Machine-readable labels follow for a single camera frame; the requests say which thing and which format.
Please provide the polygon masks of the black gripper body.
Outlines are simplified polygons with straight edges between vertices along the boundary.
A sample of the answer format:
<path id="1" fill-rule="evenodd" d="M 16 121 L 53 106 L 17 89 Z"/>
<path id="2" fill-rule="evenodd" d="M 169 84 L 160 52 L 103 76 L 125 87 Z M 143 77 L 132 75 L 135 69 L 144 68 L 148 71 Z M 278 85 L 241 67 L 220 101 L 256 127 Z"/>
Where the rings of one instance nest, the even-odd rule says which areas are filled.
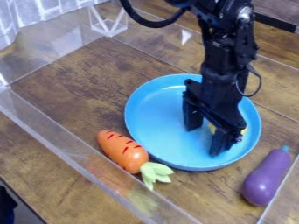
<path id="1" fill-rule="evenodd" d="M 201 81 L 187 79 L 181 100 L 187 99 L 199 107 L 203 119 L 216 128 L 243 130 L 247 127 L 239 112 L 239 102 L 244 96 L 248 81 L 248 70 L 235 70 L 225 73 L 213 69 L 200 70 Z"/>

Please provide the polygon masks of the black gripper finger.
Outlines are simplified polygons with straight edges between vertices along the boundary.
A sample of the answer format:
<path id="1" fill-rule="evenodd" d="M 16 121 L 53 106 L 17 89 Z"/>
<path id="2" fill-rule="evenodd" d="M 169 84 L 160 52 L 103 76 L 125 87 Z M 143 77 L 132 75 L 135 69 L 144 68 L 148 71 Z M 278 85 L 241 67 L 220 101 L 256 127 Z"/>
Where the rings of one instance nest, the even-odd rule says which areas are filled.
<path id="1" fill-rule="evenodd" d="M 216 128 L 216 134 L 212 136 L 211 139 L 211 146 L 209 146 L 209 154 L 215 157 L 217 156 L 223 151 L 227 151 L 233 144 L 241 141 L 243 135 L 237 134 L 229 134 L 231 132 L 240 132 L 240 129 L 237 130 L 228 130 Z"/>
<path id="2" fill-rule="evenodd" d="M 187 99 L 181 101 L 181 112 L 185 129 L 188 131 L 197 129 L 203 124 L 203 115 L 199 107 L 188 102 Z"/>

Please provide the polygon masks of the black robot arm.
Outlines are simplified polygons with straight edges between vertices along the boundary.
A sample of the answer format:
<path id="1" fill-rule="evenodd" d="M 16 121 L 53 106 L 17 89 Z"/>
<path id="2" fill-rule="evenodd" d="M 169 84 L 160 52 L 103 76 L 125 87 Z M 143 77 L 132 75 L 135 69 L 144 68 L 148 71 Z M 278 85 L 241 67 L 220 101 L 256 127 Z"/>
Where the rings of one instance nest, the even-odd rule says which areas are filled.
<path id="1" fill-rule="evenodd" d="M 247 123 L 239 112 L 248 76 L 255 72 L 249 62 L 259 46 L 253 36 L 255 14 L 251 0 L 164 0 L 196 16 L 204 46 L 200 64 L 201 80 L 184 81 L 183 121 L 195 130 L 204 121 L 215 127 L 209 154 L 219 155 L 241 140 Z"/>

